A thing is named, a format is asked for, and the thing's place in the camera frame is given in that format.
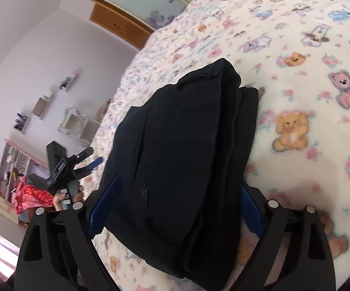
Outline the person's left hand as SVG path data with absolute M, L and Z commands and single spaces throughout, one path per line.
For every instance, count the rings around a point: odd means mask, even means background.
M 72 201 L 73 202 L 82 201 L 83 198 L 84 198 L 83 186 L 80 185 L 78 188 L 78 194 L 74 197 Z M 68 199 L 67 193 L 56 193 L 55 196 L 53 197 L 53 206 L 55 210 L 56 211 L 63 210 L 62 202 L 67 199 Z

